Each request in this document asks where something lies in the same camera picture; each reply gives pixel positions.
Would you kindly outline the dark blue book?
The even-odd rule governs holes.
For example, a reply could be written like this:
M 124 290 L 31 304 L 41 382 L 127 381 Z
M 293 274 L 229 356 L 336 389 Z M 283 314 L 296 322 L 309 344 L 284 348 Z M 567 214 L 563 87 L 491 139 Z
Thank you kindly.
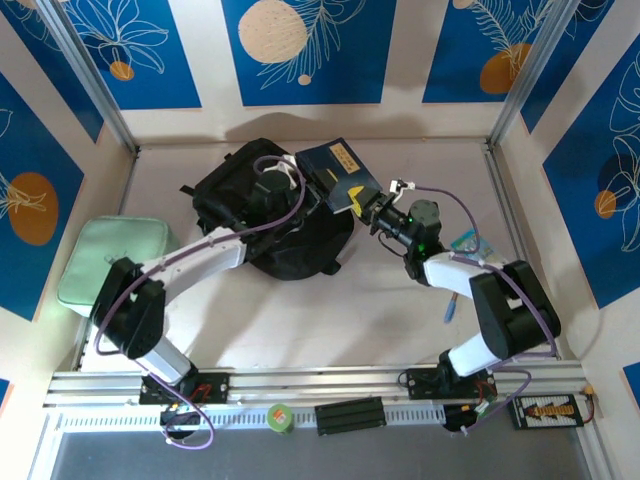
M 349 190 L 382 187 L 344 138 L 298 151 L 294 154 L 298 166 L 309 175 L 326 195 L 326 202 L 335 214 L 351 208 Z

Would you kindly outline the black student backpack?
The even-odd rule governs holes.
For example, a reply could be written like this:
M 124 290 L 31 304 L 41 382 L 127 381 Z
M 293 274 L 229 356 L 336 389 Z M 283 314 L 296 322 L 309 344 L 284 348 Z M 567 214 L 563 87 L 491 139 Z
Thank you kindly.
M 224 157 L 217 166 L 195 186 L 184 185 L 180 191 L 192 198 L 198 215 L 197 225 L 207 235 L 219 227 L 219 181 L 233 172 L 262 173 L 259 167 L 275 164 L 263 161 L 264 156 L 282 156 L 287 151 L 274 142 L 259 138 Z M 341 268 L 337 260 L 354 231 L 353 215 L 346 211 L 333 213 L 323 194 L 322 244 L 312 250 L 246 250 L 245 261 L 278 280 L 302 280 L 318 273 L 334 275 Z

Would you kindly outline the blue tissue pack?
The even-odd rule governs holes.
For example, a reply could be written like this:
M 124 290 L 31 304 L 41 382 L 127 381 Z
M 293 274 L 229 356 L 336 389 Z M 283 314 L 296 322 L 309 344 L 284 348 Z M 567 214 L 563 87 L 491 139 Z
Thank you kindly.
M 478 262 L 483 261 L 492 264 L 506 263 L 506 258 L 495 250 L 482 236 L 477 236 L 472 229 L 455 239 L 450 244 L 450 247 L 452 250 L 461 251 L 465 257 Z

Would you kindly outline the light green zip pouch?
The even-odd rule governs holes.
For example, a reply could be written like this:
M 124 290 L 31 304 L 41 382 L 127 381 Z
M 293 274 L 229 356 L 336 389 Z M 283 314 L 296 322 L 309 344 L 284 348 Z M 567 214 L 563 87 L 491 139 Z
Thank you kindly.
M 169 225 L 159 219 L 101 216 L 82 228 L 58 284 L 58 302 L 88 317 L 104 280 L 116 261 L 136 263 L 169 254 L 180 247 Z

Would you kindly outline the black ribbed block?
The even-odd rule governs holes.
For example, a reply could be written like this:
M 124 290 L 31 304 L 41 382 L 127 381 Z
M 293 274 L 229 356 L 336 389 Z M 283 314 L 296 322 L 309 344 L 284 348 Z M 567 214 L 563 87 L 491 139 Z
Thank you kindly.
M 315 407 L 319 436 L 384 427 L 387 425 L 382 399 L 361 398 Z

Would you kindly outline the green tape roll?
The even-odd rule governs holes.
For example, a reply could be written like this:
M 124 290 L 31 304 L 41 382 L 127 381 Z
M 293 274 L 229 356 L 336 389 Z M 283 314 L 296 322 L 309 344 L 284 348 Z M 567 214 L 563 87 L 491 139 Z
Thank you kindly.
M 290 434 L 294 429 L 294 415 L 290 407 L 285 404 L 278 403 L 272 405 L 266 416 L 269 428 L 279 434 Z

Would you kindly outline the black power distribution board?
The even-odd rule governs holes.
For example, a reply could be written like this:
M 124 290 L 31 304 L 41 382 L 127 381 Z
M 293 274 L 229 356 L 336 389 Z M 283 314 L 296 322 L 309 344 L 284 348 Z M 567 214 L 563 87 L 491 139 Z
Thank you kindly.
M 580 428 L 584 420 L 575 396 L 519 396 L 507 407 L 516 430 Z

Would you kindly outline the grey metal sheet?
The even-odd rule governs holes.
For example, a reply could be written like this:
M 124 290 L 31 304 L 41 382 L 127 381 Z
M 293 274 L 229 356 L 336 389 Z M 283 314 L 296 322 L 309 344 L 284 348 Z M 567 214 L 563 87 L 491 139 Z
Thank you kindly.
M 320 437 L 230 430 L 203 451 L 154 433 L 67 434 L 50 480 L 591 480 L 571 431 L 494 422 L 467 438 L 433 427 Z

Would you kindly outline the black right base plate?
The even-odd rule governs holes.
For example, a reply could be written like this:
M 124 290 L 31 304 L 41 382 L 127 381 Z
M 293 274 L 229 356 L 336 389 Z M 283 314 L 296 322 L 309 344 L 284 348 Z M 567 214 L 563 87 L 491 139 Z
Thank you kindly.
M 481 401 L 495 398 L 498 394 L 494 377 L 486 371 L 459 377 L 439 368 L 410 368 L 403 375 L 411 400 Z

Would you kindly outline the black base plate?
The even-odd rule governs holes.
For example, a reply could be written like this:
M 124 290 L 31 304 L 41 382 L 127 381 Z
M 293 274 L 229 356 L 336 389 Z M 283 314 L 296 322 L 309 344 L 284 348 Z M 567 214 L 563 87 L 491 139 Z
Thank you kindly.
M 196 372 L 188 374 L 184 379 L 170 384 L 169 389 L 151 375 L 142 378 L 139 393 L 141 405 L 169 405 L 182 403 L 176 395 L 181 394 L 196 404 L 225 404 L 229 392 L 230 374 Z
M 494 377 L 486 371 L 459 377 L 439 368 L 410 368 L 403 375 L 411 400 L 481 401 L 495 398 L 498 394 Z

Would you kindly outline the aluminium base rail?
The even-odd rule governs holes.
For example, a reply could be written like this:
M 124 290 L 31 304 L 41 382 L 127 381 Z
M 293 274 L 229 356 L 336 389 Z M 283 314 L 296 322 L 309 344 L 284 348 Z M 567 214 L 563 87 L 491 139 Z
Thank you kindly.
M 205 374 L 226 374 L 222 389 L 230 405 L 263 406 L 288 403 L 313 406 L 366 397 L 389 403 L 408 400 L 407 389 L 398 380 L 404 366 L 360 366 L 327 368 L 205 369 Z M 498 393 L 511 394 L 526 376 L 531 376 L 526 394 L 576 394 L 588 384 L 577 361 L 533 360 L 518 362 L 494 373 Z M 45 394 L 46 408 L 133 406 L 138 403 L 142 376 L 137 372 L 59 372 Z

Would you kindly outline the aluminium frame post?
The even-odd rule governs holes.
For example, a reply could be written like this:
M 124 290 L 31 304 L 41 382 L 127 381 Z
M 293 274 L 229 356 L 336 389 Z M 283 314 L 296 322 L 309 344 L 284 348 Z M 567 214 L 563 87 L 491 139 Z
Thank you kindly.
M 494 150 L 505 139 L 513 121 L 520 113 L 555 51 L 579 3 L 580 0 L 553 1 L 549 16 L 544 20 L 487 138 L 487 146 L 490 150 Z
M 74 74 L 98 109 L 115 139 L 133 157 L 139 147 L 121 115 L 99 69 L 58 0 L 34 0 L 37 10 L 61 49 Z

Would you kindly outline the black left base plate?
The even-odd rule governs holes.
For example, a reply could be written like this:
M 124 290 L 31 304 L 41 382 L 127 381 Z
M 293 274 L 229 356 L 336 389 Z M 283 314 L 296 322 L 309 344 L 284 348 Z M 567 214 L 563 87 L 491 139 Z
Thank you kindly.
M 184 379 L 170 384 L 169 389 L 151 375 L 142 378 L 139 393 L 141 405 L 169 405 L 182 403 L 176 395 L 181 394 L 196 404 L 225 404 L 229 392 L 230 374 L 196 372 L 188 374 Z

